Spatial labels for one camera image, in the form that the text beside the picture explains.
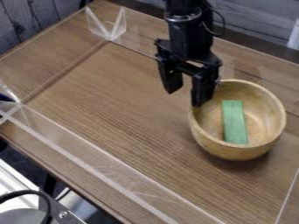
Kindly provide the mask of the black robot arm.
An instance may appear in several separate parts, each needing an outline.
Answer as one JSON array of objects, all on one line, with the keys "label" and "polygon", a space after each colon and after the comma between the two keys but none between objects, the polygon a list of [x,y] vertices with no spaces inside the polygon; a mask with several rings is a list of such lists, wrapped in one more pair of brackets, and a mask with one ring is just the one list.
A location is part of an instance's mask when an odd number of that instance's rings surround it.
[{"label": "black robot arm", "polygon": [[158,38],[157,62],[163,87],[173,94],[183,87],[183,75],[191,76],[191,105],[201,107],[214,96],[221,82],[223,62],[211,47],[214,14],[209,0],[165,0],[169,39]]}]

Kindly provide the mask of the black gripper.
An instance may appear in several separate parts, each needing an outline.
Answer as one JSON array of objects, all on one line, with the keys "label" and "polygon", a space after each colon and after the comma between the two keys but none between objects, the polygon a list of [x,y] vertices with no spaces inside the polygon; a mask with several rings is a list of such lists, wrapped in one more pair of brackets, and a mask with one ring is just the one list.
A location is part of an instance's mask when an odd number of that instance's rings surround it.
[{"label": "black gripper", "polygon": [[191,105],[201,107],[214,96],[219,84],[221,58],[211,47],[214,37],[213,8],[169,8],[165,21],[169,39],[158,38],[157,62],[165,90],[173,94],[183,87],[183,73],[191,78]]}]

